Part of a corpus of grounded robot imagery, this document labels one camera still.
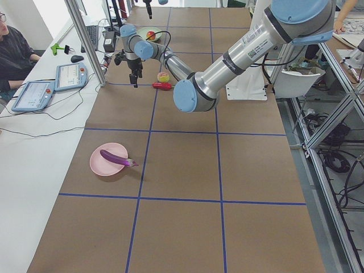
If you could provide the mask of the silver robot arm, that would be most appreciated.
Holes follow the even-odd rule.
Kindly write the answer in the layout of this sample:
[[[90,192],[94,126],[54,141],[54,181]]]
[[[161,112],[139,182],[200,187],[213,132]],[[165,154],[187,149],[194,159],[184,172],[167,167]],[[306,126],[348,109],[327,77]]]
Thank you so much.
[[[333,33],[335,1],[272,1],[249,32],[203,72],[193,72],[167,46],[149,42],[134,25],[121,27],[123,59],[137,85],[141,61],[155,59],[178,80],[173,89],[175,106],[183,112],[209,111],[218,104],[219,91],[279,44],[322,43]]]

